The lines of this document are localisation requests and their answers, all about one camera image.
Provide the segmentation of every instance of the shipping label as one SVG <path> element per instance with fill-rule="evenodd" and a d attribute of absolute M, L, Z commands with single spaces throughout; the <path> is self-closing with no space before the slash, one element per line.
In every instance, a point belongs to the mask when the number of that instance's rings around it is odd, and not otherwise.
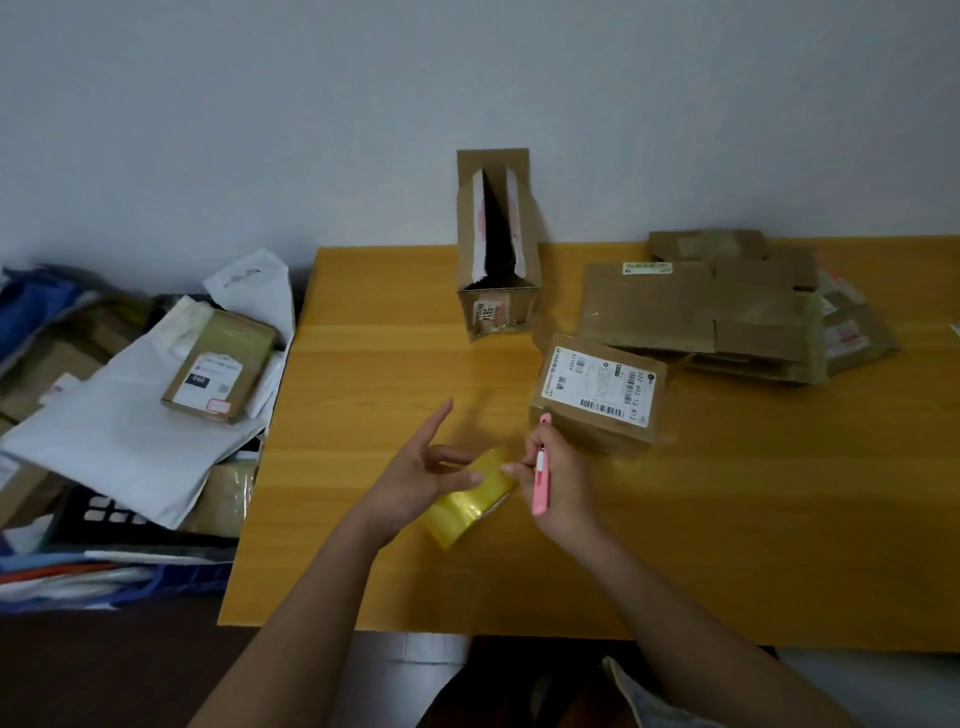
<path fill-rule="evenodd" d="M 646 427 L 656 383 L 653 372 L 557 347 L 542 395 L 547 400 Z"/>

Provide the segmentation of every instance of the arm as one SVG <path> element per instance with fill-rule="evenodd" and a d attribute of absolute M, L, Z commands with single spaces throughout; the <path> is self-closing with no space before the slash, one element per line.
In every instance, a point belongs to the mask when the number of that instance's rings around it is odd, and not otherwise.
<path fill-rule="evenodd" d="M 549 425 L 527 441 L 524 463 L 505 466 L 531 496 L 529 465 L 550 457 L 550 506 L 540 529 L 596 579 L 630 627 L 664 697 L 729 728 L 856 723 L 825 695 L 740 637 L 607 532 L 590 497 L 586 464 Z"/>
<path fill-rule="evenodd" d="M 443 465 L 466 464 L 468 454 L 430 446 L 452 407 L 447 402 L 422 425 L 333 529 L 191 728 L 325 724 L 377 552 L 437 496 L 483 477 Z"/>

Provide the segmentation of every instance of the yellow packing tape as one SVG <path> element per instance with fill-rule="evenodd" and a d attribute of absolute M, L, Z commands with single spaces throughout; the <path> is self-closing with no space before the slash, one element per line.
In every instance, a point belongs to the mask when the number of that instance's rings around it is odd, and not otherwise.
<path fill-rule="evenodd" d="M 440 496 L 423 514 L 423 524 L 441 546 L 450 548 L 514 488 L 516 482 L 500 471 L 500 466 L 506 462 L 504 448 L 487 450 L 467 466 L 483 474 L 480 485 L 468 491 Z"/>

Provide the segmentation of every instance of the cardboard flap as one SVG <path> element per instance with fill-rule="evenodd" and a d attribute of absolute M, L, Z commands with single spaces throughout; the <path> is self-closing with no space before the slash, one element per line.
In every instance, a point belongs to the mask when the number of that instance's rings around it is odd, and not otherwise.
<path fill-rule="evenodd" d="M 517 178 L 530 186 L 530 150 L 513 149 L 460 149 L 457 150 L 457 183 L 464 186 L 479 170 L 502 173 L 507 167 L 514 170 Z"/>
<path fill-rule="evenodd" d="M 777 262 L 790 272 L 792 286 L 799 291 L 814 291 L 819 282 L 813 249 L 806 245 L 779 244 L 770 246 L 767 260 Z"/>
<path fill-rule="evenodd" d="M 655 260 L 709 260 L 739 256 L 761 260 L 770 250 L 758 230 L 654 231 L 648 242 Z"/>
<path fill-rule="evenodd" d="M 707 263 L 678 263 L 655 276 L 624 275 L 619 263 L 590 264 L 577 331 L 609 346 L 713 352 L 711 279 Z"/>

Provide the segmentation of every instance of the hand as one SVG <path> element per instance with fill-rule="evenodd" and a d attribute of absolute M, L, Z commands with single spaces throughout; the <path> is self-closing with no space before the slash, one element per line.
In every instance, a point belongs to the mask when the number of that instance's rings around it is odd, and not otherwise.
<path fill-rule="evenodd" d="M 473 461 L 468 452 L 430 445 L 452 409 L 453 400 L 447 400 L 430 415 L 357 503 L 356 507 L 371 519 L 377 537 L 382 537 L 382 546 L 419 518 L 438 497 L 465 491 L 483 480 L 478 471 L 446 465 L 468 465 Z"/>
<path fill-rule="evenodd" d="M 527 505 L 533 501 L 534 471 L 540 446 L 550 461 L 550 504 L 534 520 L 547 536 L 564 551 L 571 551 L 586 536 L 602 530 L 593 507 L 592 484 L 587 463 L 550 425 L 539 425 L 527 438 L 527 454 L 522 463 L 509 463 L 503 472 L 519 481 Z"/>

